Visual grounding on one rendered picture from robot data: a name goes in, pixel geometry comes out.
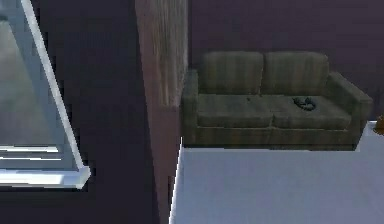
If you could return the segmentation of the olive green sofa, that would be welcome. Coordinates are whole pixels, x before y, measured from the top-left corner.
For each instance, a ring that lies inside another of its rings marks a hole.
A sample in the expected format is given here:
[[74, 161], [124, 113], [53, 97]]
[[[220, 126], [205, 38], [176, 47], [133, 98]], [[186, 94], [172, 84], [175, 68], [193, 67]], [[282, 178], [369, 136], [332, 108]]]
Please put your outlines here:
[[181, 135], [191, 148], [353, 151], [372, 106], [322, 53], [209, 52], [185, 76]]

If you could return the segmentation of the small black curved object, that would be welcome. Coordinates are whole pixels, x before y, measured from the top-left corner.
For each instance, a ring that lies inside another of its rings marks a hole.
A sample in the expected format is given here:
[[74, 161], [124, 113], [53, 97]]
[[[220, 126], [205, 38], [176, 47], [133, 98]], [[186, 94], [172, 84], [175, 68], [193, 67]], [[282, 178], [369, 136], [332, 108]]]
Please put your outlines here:
[[309, 97], [300, 98], [295, 97], [293, 99], [294, 104], [302, 110], [313, 111], [316, 109], [316, 103]]

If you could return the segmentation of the white framed window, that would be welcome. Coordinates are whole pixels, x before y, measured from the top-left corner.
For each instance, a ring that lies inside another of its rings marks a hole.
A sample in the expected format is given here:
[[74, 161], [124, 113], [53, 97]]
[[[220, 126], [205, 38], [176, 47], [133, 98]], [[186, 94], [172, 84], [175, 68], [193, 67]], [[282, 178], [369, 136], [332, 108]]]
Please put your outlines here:
[[0, 0], [0, 186], [80, 189], [90, 176], [31, 0]]

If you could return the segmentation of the brown wooden object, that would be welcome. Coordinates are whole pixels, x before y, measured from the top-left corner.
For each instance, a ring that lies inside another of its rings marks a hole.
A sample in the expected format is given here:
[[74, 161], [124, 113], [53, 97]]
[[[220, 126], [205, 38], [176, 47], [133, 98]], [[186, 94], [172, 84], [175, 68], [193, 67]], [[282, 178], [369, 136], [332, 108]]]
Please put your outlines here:
[[373, 128], [373, 131], [378, 135], [384, 136], [384, 114], [380, 115], [377, 118], [377, 121], [376, 121], [375, 127]]

